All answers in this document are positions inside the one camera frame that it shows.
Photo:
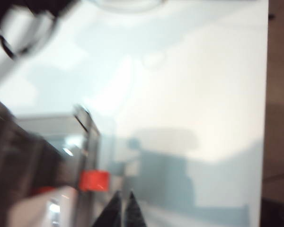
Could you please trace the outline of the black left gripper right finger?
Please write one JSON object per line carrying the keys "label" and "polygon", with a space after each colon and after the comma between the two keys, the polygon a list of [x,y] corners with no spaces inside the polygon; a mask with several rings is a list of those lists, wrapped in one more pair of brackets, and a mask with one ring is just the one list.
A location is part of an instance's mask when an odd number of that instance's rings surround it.
{"label": "black left gripper right finger", "polygon": [[133,193],[130,192],[125,208],[125,226],[126,227],[147,227],[142,210]]}

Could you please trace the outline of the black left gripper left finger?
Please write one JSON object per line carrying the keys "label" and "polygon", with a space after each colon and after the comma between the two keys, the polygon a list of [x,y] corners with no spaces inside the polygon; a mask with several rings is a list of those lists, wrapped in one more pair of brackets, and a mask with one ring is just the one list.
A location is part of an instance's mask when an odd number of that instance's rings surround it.
{"label": "black left gripper left finger", "polygon": [[105,206],[93,227],[121,227],[122,219],[122,199],[120,191],[116,191]]}

